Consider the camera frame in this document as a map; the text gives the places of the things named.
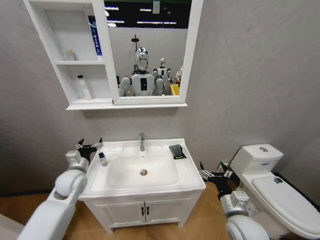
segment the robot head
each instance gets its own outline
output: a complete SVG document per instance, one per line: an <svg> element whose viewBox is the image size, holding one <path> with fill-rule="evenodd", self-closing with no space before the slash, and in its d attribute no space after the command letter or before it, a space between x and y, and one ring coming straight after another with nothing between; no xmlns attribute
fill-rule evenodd
<svg viewBox="0 0 320 240"><path fill-rule="evenodd" d="M148 50L144 47L139 47L135 53L135 61L140 71L146 71L148 67Z"/></svg>
<svg viewBox="0 0 320 240"><path fill-rule="evenodd" d="M161 61L160 66L164 68L165 65L166 65L166 59L165 59L165 57L163 56L160 61Z"/></svg>

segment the mirror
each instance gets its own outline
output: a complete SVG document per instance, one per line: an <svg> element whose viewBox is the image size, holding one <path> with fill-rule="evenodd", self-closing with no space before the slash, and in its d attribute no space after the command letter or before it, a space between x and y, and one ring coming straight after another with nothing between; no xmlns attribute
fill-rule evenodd
<svg viewBox="0 0 320 240"><path fill-rule="evenodd" d="M104 1L120 97L179 95L191 3Z"/></svg>

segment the bathroom vanity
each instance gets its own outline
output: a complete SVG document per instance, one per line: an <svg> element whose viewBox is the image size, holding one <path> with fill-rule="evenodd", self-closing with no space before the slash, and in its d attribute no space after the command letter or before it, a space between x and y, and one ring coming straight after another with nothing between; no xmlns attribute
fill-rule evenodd
<svg viewBox="0 0 320 240"><path fill-rule="evenodd" d="M179 144L186 158L174 159L169 146ZM206 188L184 139L103 142L87 171L79 197L105 230L149 224L182 227ZM100 164L103 152L108 165Z"/></svg>

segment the toilet tank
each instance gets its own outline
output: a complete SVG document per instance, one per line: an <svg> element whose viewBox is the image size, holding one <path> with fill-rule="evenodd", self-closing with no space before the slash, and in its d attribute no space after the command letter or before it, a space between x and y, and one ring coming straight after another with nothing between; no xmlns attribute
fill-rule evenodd
<svg viewBox="0 0 320 240"><path fill-rule="evenodd" d="M282 156L282 152L269 144L243 146L234 156L230 167L237 175L267 173Z"/></svg>

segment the toilet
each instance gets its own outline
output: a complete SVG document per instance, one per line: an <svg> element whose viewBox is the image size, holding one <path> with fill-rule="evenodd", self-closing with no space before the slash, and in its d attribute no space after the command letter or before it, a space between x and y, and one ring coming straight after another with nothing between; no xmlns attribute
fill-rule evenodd
<svg viewBox="0 0 320 240"><path fill-rule="evenodd" d="M271 170L283 154L269 144L243 146L230 167L249 195L249 216L271 239L293 232L307 239L320 238L320 213L298 191Z"/></svg>

